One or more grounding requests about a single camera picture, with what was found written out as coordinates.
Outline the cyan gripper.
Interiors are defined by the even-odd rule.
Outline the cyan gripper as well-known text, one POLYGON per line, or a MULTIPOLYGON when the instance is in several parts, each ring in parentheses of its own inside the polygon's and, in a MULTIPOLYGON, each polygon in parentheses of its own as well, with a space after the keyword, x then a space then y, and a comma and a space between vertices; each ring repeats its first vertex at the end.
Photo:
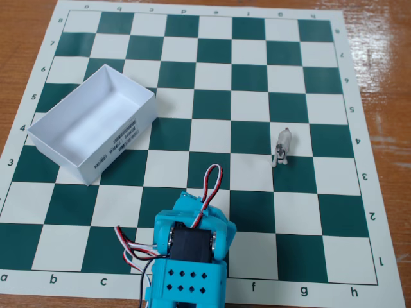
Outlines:
MULTIPOLYGON (((182 192, 174 205, 174 211, 177 212, 175 221, 192 227, 202 206, 201 197, 182 192)), ((226 256, 236 234, 236 225, 229 221, 220 209, 209 205, 202 212, 196 229, 209 230, 211 235, 215 235, 214 245, 211 248, 214 257, 226 256)))

